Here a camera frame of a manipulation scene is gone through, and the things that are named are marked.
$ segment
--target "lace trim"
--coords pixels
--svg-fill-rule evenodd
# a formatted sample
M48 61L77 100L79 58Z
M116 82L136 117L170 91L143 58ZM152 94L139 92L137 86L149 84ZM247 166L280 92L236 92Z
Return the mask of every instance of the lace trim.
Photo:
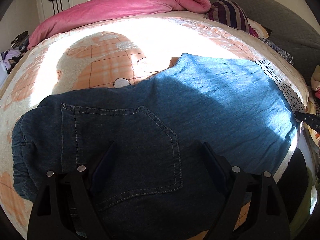
M277 84L277 86L287 99L288 103L290 104L293 113L297 111L305 113L305 108L302 104L301 98L299 98L298 94L292 89L292 87L289 86L282 77L280 77L280 75L271 65L271 62L269 60L263 59L256 61L256 63L259 64L262 70Z

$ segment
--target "denim fabric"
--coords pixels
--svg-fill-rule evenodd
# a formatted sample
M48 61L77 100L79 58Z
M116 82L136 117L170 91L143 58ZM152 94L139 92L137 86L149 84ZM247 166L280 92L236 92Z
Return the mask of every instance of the denim fabric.
M186 240L224 201L201 143L247 172L274 174L297 127L256 63L183 54L135 86L51 95L27 112L12 134L14 187L33 201L48 170L73 171L115 141L114 170L93 199L105 225L116 239Z

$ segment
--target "gray headboard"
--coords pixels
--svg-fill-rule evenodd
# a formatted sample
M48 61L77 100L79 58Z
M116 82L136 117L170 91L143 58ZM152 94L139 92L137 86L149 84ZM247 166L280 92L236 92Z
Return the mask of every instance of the gray headboard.
M307 85L320 65L320 35L304 19L274 0L231 0L238 3L248 18L271 29L272 40L293 56L294 67Z

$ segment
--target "metal screw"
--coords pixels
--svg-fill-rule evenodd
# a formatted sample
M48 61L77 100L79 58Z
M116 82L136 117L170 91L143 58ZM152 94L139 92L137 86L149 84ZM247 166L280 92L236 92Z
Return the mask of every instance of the metal screw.
M267 177L267 178L270 178L270 177L271 177L271 173L270 173L269 171L265 171L265 172L263 173L263 175L264 175L265 177Z
M53 171L48 171L47 172L47 177L52 177L54 175L54 172Z
M85 171L85 169L86 169L86 167L85 167L84 165L81 165L81 166L78 167L77 170L78 170L79 172L83 172L83 171Z
M232 171L235 173L239 173L241 171L241 169L238 166L233 166Z

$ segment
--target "purple striped fabric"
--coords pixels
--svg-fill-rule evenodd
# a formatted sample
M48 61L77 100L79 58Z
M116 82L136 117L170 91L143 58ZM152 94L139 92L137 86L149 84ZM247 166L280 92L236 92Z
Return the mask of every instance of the purple striped fabric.
M214 2L206 18L250 33L248 18L244 10L235 2L227 0Z

